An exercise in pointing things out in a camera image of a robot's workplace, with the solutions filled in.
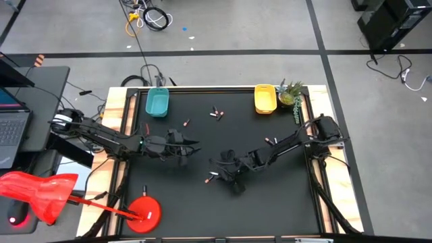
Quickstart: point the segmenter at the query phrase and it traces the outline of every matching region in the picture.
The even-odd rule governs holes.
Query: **gray floor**
[[[16,6],[20,1],[19,0],[11,0],[11,2]],[[14,14],[13,9],[1,0],[0,2],[0,34],[5,29],[7,23],[10,18]]]
[[[139,34],[145,51],[222,49],[317,49],[305,0],[163,1],[173,14],[164,32]],[[349,0],[313,0],[326,49],[365,49]],[[6,41],[5,53],[80,53],[137,51],[124,33],[117,1],[27,1]],[[401,43],[403,49],[432,48],[432,15]],[[409,85],[417,88],[432,74],[432,55],[407,55],[413,62]],[[368,55],[329,56],[375,233],[432,238],[432,84],[412,92],[365,66]],[[247,55],[149,57],[179,85],[277,84],[282,78],[326,84],[318,55]],[[44,65],[68,65],[69,81],[106,97],[110,86],[139,74],[142,59],[46,59]],[[396,75],[396,56],[380,60],[379,69]],[[96,113],[97,99],[79,97],[67,86],[65,97],[85,114]],[[423,102],[421,97],[429,100]],[[29,236],[0,236],[6,242],[46,242],[75,236],[80,209],[68,207],[55,227],[40,225]]]

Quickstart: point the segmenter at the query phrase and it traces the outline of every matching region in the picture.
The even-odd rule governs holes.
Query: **pineapple plant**
[[[292,107],[292,111],[294,114],[294,119],[296,124],[300,124],[300,109],[302,108],[302,98],[300,97],[300,91],[302,89],[303,83],[296,82],[293,84],[292,82],[285,86],[285,79],[282,80],[279,87],[277,87],[277,98],[281,103],[282,107]]]

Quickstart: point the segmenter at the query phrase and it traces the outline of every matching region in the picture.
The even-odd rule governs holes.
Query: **red lamp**
[[[159,224],[161,206],[155,199],[141,196],[129,207],[135,214],[127,213],[72,196],[77,179],[78,175],[71,173],[40,178],[21,171],[9,172],[0,178],[0,195],[30,204],[36,216],[49,225],[59,217],[68,200],[124,215],[129,218],[129,227],[137,233],[150,232]]]

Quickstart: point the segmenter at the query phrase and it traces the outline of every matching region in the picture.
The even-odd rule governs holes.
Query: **black tabletop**
[[[262,173],[241,177],[246,192],[233,195],[223,182],[205,184],[209,158],[223,150],[239,155],[268,146],[264,138],[282,139],[298,125],[290,110],[259,115],[249,93],[170,93],[167,117],[153,118],[145,112],[146,95],[138,108],[138,123],[147,123],[151,135],[164,136],[177,128],[200,141],[202,150],[191,156],[187,168],[176,159],[137,158],[130,161],[126,203],[142,194],[157,199],[162,208],[159,226],[149,234],[136,234],[123,223],[123,236],[227,237],[287,236],[319,232],[304,151],[297,148],[281,156]],[[212,106],[225,115],[217,121]],[[183,123],[190,119],[186,128]]]
[[[21,74],[34,82],[34,85],[61,97],[69,76],[69,67],[35,67],[28,73],[29,67],[16,68]],[[43,151],[48,141],[50,124],[57,112],[59,101],[51,94],[36,88],[8,88],[11,94],[17,94],[21,102],[33,111],[25,141],[20,152]]]

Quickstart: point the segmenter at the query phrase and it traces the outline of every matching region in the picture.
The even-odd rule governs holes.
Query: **yellow bowl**
[[[271,114],[276,110],[276,89],[271,84],[258,84],[254,92],[255,110],[258,114]]]

